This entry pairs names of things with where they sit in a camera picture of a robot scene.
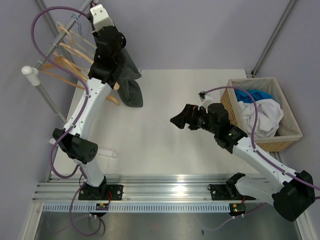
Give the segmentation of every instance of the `white table surface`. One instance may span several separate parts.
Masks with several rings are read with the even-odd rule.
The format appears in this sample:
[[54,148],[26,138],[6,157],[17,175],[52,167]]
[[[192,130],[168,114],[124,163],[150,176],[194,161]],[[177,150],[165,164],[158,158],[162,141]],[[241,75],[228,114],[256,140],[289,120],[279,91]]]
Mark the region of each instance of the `white table surface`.
[[[257,174],[242,159],[220,148],[204,130],[178,129],[170,118],[186,104],[201,103],[198,93],[225,86],[229,79],[246,78],[243,69],[144,70],[137,80],[143,95],[142,108],[116,106],[104,101],[91,128],[89,141],[99,148],[118,152],[117,158],[97,155],[104,174],[119,175],[220,175]],[[83,91],[76,89],[68,119]],[[223,90],[211,94],[220,102]],[[120,99],[113,90],[111,95]],[[60,149],[54,166],[70,174],[75,163]]]

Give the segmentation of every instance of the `lavender wall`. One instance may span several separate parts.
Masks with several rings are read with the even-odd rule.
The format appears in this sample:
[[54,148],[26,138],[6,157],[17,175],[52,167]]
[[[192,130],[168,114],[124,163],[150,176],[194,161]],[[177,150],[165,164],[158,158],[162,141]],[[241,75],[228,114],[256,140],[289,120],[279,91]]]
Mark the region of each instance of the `lavender wall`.
[[[54,127],[60,126],[21,74],[24,65],[33,66],[39,59],[30,39],[37,12],[32,1],[12,0],[0,8],[0,236],[6,240],[18,239],[36,185],[48,177],[48,140]],[[36,39],[43,50],[52,37],[40,19]],[[41,76],[54,101],[66,112],[72,88]]]
[[[81,2],[45,0],[48,6],[79,7]],[[139,69],[252,69],[288,0],[100,3],[126,36]],[[53,17],[68,19],[62,11]]]
[[[320,186],[320,1],[299,1],[286,26],[263,64],[259,77],[279,81],[303,138],[286,148],[285,162],[297,171],[306,170]],[[308,214],[320,238],[320,202]]]

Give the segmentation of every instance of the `white plastic connector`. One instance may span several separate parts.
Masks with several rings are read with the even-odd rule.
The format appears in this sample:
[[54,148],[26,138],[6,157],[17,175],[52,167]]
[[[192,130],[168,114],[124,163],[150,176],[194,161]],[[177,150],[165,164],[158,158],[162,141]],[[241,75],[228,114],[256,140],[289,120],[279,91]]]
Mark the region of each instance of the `white plastic connector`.
[[26,76],[26,78],[29,80],[32,86],[36,87],[40,85],[41,82],[38,78],[39,71],[36,68],[31,66],[24,66],[21,69],[21,72],[23,75]]
[[107,10],[99,4],[90,8],[90,13],[93,17],[93,26],[95,31],[99,31],[103,27],[114,26],[114,22],[109,17]]
[[198,109],[200,109],[200,107],[204,107],[207,111],[208,111],[209,105],[215,102],[209,93],[204,95],[204,99],[200,98],[200,100],[201,100],[201,104],[199,105]]

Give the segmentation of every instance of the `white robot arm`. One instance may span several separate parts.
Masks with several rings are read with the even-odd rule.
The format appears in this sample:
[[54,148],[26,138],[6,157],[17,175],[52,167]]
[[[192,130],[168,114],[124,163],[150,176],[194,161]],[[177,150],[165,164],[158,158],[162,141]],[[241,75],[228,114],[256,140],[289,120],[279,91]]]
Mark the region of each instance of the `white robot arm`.
[[[88,94],[83,93],[70,120],[63,129],[56,128],[52,135],[57,140],[67,129],[73,127],[58,145],[69,158],[81,166],[87,177],[86,187],[90,188],[90,195],[95,199],[101,199],[106,193],[106,178],[100,171],[95,158],[98,145],[88,141],[88,138],[102,103],[116,85],[123,70],[126,58],[121,49],[125,47],[126,39],[121,32],[118,32],[101,4],[90,9],[89,21],[97,49],[88,74]],[[82,114],[76,124],[73,124],[86,99],[87,103]]]
[[[213,103],[210,95],[205,92],[199,93],[199,96],[202,100],[200,106],[187,104],[170,122],[180,129],[189,124],[190,130],[203,129],[214,134],[214,139],[220,147],[246,161],[266,178],[267,182],[252,179],[243,173],[235,174],[226,181],[226,190],[232,198],[250,196],[259,199],[273,205],[288,221],[296,220],[316,200],[315,191],[285,173],[313,184],[311,175],[306,171],[298,173],[285,166],[259,146],[253,148],[252,140],[247,134],[230,123],[228,111],[222,103]],[[283,169],[284,173],[257,152]]]

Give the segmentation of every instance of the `wicker basket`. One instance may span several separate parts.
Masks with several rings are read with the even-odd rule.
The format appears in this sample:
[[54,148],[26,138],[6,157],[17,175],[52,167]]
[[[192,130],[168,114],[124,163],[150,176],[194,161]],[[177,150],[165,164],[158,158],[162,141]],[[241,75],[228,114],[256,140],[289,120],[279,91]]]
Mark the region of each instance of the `wicker basket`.
[[[283,118],[279,123],[276,136],[255,138],[257,145],[267,152],[280,152],[302,137],[297,121],[289,104],[274,77],[230,79],[228,86],[241,87],[244,90],[261,90],[272,95],[283,110]],[[222,95],[221,103],[229,113],[232,124],[247,133],[240,107],[233,89],[226,89]]]

